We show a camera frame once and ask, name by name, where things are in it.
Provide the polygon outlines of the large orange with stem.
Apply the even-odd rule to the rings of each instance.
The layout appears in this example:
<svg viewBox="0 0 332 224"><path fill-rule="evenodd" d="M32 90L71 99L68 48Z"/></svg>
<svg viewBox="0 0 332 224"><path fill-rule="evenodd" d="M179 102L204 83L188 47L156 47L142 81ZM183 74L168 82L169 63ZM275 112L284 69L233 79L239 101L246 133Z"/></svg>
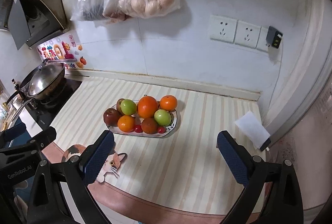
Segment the large orange with stem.
<svg viewBox="0 0 332 224"><path fill-rule="evenodd" d="M143 119L152 118L157 110L158 103L152 96L142 97L137 104L138 115Z"/></svg>

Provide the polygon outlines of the black induction cooktop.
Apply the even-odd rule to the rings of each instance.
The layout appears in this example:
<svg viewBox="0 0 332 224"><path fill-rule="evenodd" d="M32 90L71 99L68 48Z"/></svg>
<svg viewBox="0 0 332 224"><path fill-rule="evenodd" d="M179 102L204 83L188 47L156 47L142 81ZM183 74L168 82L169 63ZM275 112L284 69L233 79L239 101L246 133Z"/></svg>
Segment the black induction cooktop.
<svg viewBox="0 0 332 224"><path fill-rule="evenodd" d="M25 108L42 130L49 127L56 115L63 108L81 85L81 81L64 78L50 96L43 100L33 100Z"/></svg>

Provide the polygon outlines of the yellowish red apple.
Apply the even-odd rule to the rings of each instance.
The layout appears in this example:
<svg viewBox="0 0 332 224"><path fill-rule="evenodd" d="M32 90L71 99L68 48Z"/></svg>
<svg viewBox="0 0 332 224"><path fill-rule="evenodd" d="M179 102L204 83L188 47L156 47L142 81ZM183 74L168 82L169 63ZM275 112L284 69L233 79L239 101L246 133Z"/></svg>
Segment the yellowish red apple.
<svg viewBox="0 0 332 224"><path fill-rule="evenodd" d="M116 102L116 109L117 111L120 113L120 115L124 115L124 113L122 112L122 108L121 108L121 103L124 99L120 98L117 102Z"/></svg>

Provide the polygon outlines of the white paper on phone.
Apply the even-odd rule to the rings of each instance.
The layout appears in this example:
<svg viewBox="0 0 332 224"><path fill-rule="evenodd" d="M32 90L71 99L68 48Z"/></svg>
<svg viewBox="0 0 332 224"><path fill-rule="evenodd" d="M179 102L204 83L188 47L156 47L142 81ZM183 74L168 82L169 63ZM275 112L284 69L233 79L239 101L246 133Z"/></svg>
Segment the white paper on phone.
<svg viewBox="0 0 332 224"><path fill-rule="evenodd" d="M239 130L251 140L254 147L261 152L266 150L271 143L270 134L257 120L253 112L249 111L235 121Z"/></svg>

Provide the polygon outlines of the floral oval ceramic plate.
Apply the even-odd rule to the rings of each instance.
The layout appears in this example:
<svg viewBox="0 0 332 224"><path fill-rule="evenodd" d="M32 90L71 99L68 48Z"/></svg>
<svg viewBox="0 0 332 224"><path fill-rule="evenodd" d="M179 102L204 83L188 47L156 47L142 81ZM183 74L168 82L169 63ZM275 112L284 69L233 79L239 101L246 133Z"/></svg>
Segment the floral oval ceramic plate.
<svg viewBox="0 0 332 224"><path fill-rule="evenodd" d="M151 96L140 100L119 99L106 109L103 120L110 131L120 135L163 137L177 125L177 103L157 101Z"/></svg>

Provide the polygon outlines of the white wall socket middle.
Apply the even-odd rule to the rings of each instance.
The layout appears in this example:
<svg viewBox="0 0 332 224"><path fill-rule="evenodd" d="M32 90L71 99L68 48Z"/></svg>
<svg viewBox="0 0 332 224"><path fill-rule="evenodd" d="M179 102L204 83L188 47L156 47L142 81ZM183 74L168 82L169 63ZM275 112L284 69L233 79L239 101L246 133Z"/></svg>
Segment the white wall socket middle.
<svg viewBox="0 0 332 224"><path fill-rule="evenodd" d="M248 48L257 47L261 27L244 22L237 21L234 43Z"/></svg>

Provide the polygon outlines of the dark red apple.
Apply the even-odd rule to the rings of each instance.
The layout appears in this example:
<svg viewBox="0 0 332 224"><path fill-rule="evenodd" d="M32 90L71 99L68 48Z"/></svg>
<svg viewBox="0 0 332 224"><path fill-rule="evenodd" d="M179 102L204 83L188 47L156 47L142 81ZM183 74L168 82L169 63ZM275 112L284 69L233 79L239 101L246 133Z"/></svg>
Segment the dark red apple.
<svg viewBox="0 0 332 224"><path fill-rule="evenodd" d="M120 113L114 108L106 109L103 114L103 120L107 126L117 126L120 117Z"/></svg>

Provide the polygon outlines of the black charger plug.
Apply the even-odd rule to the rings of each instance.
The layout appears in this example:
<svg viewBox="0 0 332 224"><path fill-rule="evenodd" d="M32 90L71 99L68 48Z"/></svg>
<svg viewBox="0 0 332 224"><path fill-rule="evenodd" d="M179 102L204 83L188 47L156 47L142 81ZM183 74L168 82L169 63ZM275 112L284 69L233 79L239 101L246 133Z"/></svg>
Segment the black charger plug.
<svg viewBox="0 0 332 224"><path fill-rule="evenodd" d="M278 49L280 47L282 38L283 33L281 33L275 27L269 26L266 36L267 46Z"/></svg>

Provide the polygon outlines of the black range hood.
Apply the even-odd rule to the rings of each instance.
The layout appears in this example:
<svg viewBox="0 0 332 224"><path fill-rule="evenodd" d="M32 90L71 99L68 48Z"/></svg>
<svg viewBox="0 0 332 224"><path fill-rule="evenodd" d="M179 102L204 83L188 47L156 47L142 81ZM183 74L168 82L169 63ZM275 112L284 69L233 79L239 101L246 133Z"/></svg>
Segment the black range hood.
<svg viewBox="0 0 332 224"><path fill-rule="evenodd" d="M42 44L67 29L62 0L1 0L1 29L19 50Z"/></svg>

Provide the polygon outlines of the cherry tomato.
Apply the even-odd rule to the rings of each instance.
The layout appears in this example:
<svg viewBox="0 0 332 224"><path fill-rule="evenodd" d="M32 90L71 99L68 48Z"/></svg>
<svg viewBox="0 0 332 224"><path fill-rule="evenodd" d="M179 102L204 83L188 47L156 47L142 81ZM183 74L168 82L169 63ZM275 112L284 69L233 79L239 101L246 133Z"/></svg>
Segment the cherry tomato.
<svg viewBox="0 0 332 224"><path fill-rule="evenodd" d="M157 128L157 132L160 133L160 134L165 133L166 130L167 130L167 129L166 129L165 127L163 127L163 126L159 126L159 127Z"/></svg>
<svg viewBox="0 0 332 224"><path fill-rule="evenodd" d="M134 131L135 133L143 133L141 125L135 125Z"/></svg>

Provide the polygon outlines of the steel wok with lid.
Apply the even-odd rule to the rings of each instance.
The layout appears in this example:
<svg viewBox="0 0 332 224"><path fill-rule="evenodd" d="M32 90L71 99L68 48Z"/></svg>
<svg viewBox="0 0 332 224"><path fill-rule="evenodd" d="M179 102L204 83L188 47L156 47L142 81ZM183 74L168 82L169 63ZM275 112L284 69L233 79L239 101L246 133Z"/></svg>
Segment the steel wok with lid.
<svg viewBox="0 0 332 224"><path fill-rule="evenodd" d="M21 83L16 83L15 92L4 103L11 109L7 116L7 127L12 127L25 107L33 100L43 100L50 96L58 84L65 77L65 66L63 63L50 63L43 61L41 65L33 69Z"/></svg>

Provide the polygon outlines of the green apple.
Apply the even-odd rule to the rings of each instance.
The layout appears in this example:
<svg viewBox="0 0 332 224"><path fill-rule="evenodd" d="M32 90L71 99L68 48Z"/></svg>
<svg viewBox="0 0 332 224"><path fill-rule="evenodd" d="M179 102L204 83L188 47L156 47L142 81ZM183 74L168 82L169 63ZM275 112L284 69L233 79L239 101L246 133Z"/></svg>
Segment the green apple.
<svg viewBox="0 0 332 224"><path fill-rule="evenodd" d="M172 121L170 113L164 109L159 109L154 114L155 121L163 127L169 126Z"/></svg>
<svg viewBox="0 0 332 224"><path fill-rule="evenodd" d="M134 115L137 111L137 105L133 100L124 99L120 104L120 109L124 115Z"/></svg>

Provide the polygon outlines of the colourful wall sticker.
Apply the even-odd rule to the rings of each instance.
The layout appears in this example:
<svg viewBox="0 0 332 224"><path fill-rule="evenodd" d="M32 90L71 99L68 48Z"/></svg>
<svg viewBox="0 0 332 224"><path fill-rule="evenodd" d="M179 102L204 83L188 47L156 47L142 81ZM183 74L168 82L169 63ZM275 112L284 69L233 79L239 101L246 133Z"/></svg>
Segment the colourful wall sticker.
<svg viewBox="0 0 332 224"><path fill-rule="evenodd" d="M73 34L52 38L37 46L42 61L63 63L66 69L84 69L88 66L88 56Z"/></svg>

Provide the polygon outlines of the green apple front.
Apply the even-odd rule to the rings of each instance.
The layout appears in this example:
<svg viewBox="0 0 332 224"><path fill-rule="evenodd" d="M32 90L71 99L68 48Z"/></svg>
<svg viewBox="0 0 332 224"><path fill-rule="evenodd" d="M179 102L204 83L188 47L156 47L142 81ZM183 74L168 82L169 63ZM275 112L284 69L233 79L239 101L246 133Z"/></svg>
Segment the green apple front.
<svg viewBox="0 0 332 224"><path fill-rule="evenodd" d="M134 115L137 111L137 105L133 100L124 99L120 104L120 109L124 115Z"/></svg>

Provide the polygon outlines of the small dark orange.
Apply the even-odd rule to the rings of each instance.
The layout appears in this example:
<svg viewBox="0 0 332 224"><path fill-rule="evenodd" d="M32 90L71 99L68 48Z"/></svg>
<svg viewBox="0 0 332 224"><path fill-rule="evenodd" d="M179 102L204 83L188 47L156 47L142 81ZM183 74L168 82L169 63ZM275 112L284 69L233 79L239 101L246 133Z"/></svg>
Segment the small dark orange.
<svg viewBox="0 0 332 224"><path fill-rule="evenodd" d="M158 124L153 118L145 118L141 123L141 128L144 133L152 135L157 133Z"/></svg>

